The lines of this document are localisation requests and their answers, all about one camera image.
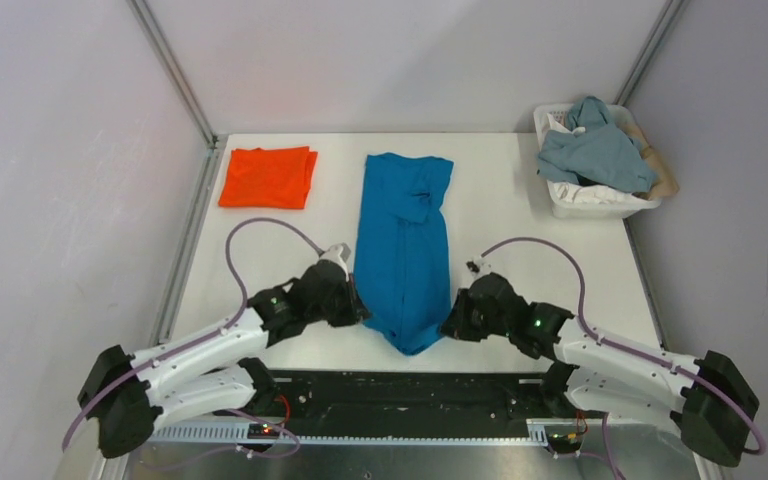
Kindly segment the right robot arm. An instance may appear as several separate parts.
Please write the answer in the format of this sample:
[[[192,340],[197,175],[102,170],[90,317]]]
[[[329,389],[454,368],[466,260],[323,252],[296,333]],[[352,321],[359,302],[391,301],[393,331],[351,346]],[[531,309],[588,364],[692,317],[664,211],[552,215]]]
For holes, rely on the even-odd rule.
[[[724,467],[738,466],[749,451],[747,423],[760,402],[722,353],[697,358],[591,336],[571,311],[529,303],[495,273],[459,290],[441,332],[472,342],[498,335],[531,358],[551,360],[540,399],[554,417],[580,410],[646,423]]]

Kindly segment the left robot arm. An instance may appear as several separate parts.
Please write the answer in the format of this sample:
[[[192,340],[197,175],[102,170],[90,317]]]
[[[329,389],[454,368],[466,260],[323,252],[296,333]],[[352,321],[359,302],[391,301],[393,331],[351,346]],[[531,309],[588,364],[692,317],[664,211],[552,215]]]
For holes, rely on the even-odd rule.
[[[260,352],[318,321],[340,328],[370,316],[346,268],[319,260],[301,277],[258,292],[234,317],[179,341],[131,354],[107,348],[77,401],[83,418],[98,423],[101,455],[121,457],[193,417],[240,408],[265,415],[277,387]]]

